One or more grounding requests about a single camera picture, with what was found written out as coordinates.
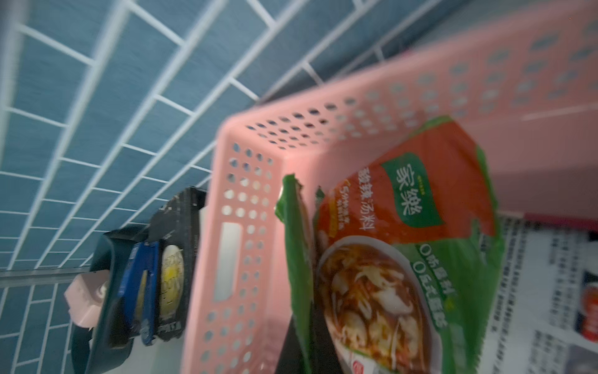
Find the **cream black fish packet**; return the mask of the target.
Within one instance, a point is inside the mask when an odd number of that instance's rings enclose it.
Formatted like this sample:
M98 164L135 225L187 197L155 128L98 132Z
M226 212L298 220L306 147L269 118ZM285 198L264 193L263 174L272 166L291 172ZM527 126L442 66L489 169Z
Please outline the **cream black fish packet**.
M505 258L479 373L597 371L597 233L502 218Z

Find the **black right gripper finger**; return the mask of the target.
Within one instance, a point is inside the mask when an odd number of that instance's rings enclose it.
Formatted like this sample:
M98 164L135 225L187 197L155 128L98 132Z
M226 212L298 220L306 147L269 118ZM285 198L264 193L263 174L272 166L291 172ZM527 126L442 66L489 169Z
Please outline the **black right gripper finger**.
M324 315L320 308L311 309L311 368L313 373L342 374L341 364L337 357L332 338L328 332ZM275 374L306 373L305 359L301 351L298 336L292 319L287 329L283 349L277 363Z

